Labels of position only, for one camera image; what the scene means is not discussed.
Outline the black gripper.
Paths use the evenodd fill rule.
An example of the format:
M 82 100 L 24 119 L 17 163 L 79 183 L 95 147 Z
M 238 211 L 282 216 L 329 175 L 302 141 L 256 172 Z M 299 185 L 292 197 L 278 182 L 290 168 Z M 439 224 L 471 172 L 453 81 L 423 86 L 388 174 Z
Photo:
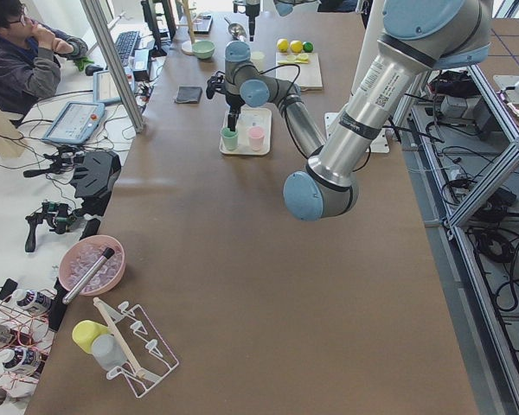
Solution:
M 207 80 L 206 96 L 208 99 L 212 99 L 216 93 L 224 96 L 229 106 L 227 128 L 230 131 L 236 131 L 239 113 L 244 105 L 244 100 L 239 93 L 233 93 L 232 88 L 233 86 L 228 82 L 224 73 L 214 73 Z
M 253 42 L 255 35 L 255 18 L 260 15 L 260 0 L 233 0 L 233 12 L 244 13 L 248 17 L 249 41 Z

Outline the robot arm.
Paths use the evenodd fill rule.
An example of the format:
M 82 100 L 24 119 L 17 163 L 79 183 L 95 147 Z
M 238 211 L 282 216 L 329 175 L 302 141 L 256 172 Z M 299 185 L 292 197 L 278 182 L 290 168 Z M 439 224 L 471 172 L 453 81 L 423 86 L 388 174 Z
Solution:
M 243 41 L 226 46 L 225 71 L 208 80 L 206 94 L 225 97 L 230 130 L 235 129 L 242 106 L 276 105 L 297 148 L 307 157 L 305 169 L 285 181 L 286 208 L 306 221 L 345 214 L 359 194 L 354 167 L 394 115 L 414 78 L 425 71 L 467 67 L 486 59 L 492 8 L 491 1 L 386 1 L 380 13 L 378 54 L 329 135 L 308 113 L 299 87 L 261 73 Z
M 299 0 L 272 0 L 275 10 L 280 16 L 289 15 L 293 9 L 301 4 L 309 3 L 309 1 Z M 240 7 L 244 8 L 244 14 L 248 19 L 249 40 L 252 42 L 255 37 L 255 20 L 260 15 L 261 1 L 260 0 L 233 0 L 233 12 L 237 13 Z

